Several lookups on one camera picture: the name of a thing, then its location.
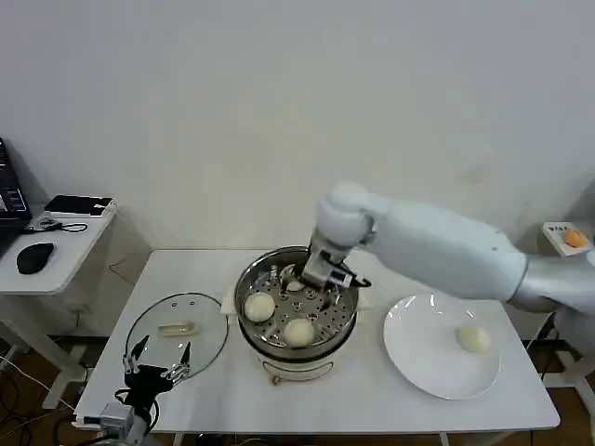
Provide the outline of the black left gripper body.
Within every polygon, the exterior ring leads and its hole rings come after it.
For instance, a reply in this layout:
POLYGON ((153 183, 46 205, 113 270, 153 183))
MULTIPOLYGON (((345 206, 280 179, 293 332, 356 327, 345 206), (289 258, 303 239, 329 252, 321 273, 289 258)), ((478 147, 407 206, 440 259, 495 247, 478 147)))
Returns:
POLYGON ((149 411, 156 397, 170 390, 167 373, 167 368, 143 364, 139 365, 135 372, 126 372, 125 384, 128 392, 125 405, 135 410, 149 411))

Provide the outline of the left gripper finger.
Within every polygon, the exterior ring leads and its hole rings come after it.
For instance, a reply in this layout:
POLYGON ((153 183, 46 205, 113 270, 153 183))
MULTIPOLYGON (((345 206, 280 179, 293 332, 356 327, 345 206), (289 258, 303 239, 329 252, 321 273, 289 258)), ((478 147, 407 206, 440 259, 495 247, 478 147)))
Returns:
POLYGON ((172 365, 162 377, 168 380, 182 380, 190 372, 190 356, 192 353, 191 342, 188 342, 183 350, 180 360, 172 365))
POLYGON ((145 335, 136 343, 123 359, 126 374, 136 374, 139 371, 139 358, 149 341, 149 336, 145 335))

